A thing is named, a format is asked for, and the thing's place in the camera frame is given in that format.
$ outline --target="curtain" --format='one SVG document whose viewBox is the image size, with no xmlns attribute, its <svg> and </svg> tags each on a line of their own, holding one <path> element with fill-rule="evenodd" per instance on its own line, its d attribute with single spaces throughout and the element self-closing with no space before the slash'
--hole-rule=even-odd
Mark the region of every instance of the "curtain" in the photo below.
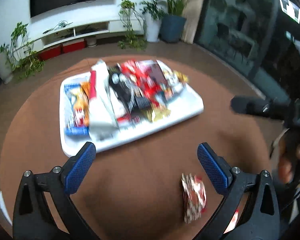
<svg viewBox="0 0 300 240">
<path fill-rule="evenodd" d="M 197 30 L 203 0 L 186 0 L 186 6 L 182 16 L 187 19 L 181 40 L 185 43 L 193 44 L 195 32 Z"/>
</svg>

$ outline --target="blue gripper pad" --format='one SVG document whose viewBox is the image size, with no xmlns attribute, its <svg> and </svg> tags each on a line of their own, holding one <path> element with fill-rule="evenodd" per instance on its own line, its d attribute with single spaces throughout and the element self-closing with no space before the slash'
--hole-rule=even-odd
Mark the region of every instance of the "blue gripper pad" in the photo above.
<svg viewBox="0 0 300 240">
<path fill-rule="evenodd" d="M 217 156 L 207 143 L 199 144 L 197 156 L 216 192 L 225 195 L 232 182 L 229 164 Z"/>
<path fill-rule="evenodd" d="M 96 158 L 96 152 L 94 144 L 86 142 L 81 150 L 75 156 L 70 157 L 63 165 L 61 181 L 67 195 L 77 192 L 93 160 Z"/>
</svg>

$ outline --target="glass wall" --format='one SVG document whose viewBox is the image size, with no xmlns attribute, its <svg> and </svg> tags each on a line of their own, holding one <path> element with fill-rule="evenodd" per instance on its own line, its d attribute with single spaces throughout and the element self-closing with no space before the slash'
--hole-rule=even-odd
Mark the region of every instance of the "glass wall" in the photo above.
<svg viewBox="0 0 300 240">
<path fill-rule="evenodd" d="M 300 0 L 204 0 L 195 43 L 267 97 L 300 98 Z"/>
</svg>

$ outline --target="red box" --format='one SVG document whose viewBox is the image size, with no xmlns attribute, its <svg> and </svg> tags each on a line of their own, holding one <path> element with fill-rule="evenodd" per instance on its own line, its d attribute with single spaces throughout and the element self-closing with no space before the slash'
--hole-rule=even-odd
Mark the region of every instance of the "red box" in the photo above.
<svg viewBox="0 0 300 240">
<path fill-rule="evenodd" d="M 53 46 L 39 54 L 39 57 L 42 60 L 47 60 L 49 58 L 53 58 L 59 56 L 61 54 L 61 45 Z"/>
<path fill-rule="evenodd" d="M 79 49 L 84 49 L 86 47 L 86 42 L 84 39 L 69 41 L 62 44 L 63 53 L 73 52 Z"/>
</svg>

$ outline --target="hand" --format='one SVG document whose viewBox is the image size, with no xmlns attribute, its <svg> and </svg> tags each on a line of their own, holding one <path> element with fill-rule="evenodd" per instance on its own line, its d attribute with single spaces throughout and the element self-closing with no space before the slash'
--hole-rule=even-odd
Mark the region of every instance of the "hand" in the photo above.
<svg viewBox="0 0 300 240">
<path fill-rule="evenodd" d="M 289 183 L 293 178 L 292 164 L 289 161 L 289 159 L 284 155 L 286 152 L 286 139 L 286 136 L 282 136 L 278 144 L 280 154 L 278 164 L 278 175 L 279 179 L 284 184 Z M 295 154 L 296 157 L 300 160 L 300 144 L 298 144 Z"/>
</svg>

